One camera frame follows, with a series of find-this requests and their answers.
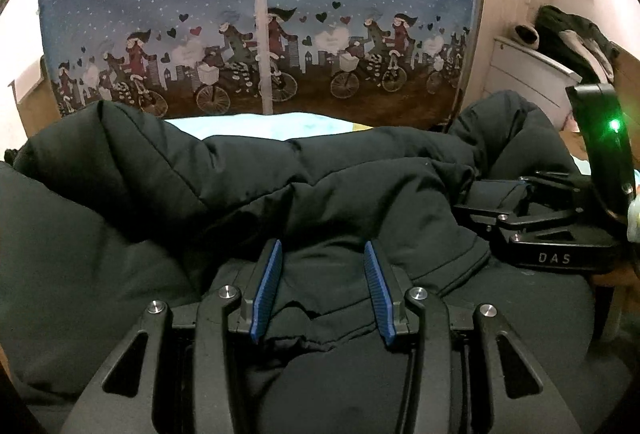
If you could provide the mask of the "black padded winter jacket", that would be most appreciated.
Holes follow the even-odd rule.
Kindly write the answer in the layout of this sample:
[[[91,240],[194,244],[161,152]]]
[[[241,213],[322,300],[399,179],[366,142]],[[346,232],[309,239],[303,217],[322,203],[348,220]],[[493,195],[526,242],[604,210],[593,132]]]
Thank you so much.
[[[370,240],[445,303],[496,306],[577,433],[637,432],[639,375],[600,341],[597,272],[501,261],[454,215],[466,202],[510,208],[538,171],[578,174],[548,118],[513,92],[469,106],[445,134],[199,140],[114,102],[66,116],[1,165],[2,431],[65,433],[149,302],[201,302],[278,239],[267,333],[228,356],[237,433],[399,433],[409,357],[378,333]]]

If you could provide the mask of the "pile of dark clothes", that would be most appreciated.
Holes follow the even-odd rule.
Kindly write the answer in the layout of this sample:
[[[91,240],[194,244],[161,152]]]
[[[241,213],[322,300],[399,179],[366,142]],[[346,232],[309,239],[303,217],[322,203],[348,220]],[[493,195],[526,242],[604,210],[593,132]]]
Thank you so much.
[[[582,84],[613,84],[618,51],[591,20],[552,5],[538,9],[534,23],[538,52],[570,68]]]

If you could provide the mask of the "white drawer cabinet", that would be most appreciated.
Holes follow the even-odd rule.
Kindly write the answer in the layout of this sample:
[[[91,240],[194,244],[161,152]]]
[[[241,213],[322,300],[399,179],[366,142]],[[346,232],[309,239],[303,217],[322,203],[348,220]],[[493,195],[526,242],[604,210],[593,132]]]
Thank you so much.
[[[570,114],[566,89],[581,80],[575,71],[556,60],[496,36],[483,95],[513,90],[541,108],[559,128]]]

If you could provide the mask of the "wooden headboard panel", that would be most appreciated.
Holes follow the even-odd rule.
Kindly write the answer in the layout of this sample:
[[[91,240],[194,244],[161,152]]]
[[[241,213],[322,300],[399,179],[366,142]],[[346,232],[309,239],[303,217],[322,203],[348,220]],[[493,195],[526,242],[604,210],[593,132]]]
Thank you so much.
[[[639,137],[639,68],[640,61],[617,43],[613,58],[614,87],[623,109],[630,138]]]

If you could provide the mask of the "black white plush toy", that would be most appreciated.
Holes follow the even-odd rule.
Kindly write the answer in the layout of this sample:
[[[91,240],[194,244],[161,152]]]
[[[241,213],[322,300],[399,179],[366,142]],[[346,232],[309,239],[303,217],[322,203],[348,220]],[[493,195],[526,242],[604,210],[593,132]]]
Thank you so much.
[[[530,50],[538,50],[539,34],[530,24],[514,24],[512,27],[512,38],[521,46]]]

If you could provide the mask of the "colourful patchwork bed quilt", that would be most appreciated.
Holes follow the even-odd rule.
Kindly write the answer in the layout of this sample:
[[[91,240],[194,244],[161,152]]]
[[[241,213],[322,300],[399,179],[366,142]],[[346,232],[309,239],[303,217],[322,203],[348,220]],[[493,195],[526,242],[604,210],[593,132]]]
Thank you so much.
[[[367,125],[304,112],[272,116],[251,113],[236,116],[194,116],[168,119],[167,123],[198,139],[224,135],[288,140],[370,130]]]

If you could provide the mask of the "blue fabric wardrobe cover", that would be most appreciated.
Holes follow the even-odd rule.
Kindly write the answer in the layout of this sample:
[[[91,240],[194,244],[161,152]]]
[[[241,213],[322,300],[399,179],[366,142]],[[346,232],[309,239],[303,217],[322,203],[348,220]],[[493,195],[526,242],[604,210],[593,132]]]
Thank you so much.
[[[162,119],[310,112],[443,128],[476,0],[39,0],[58,110]]]

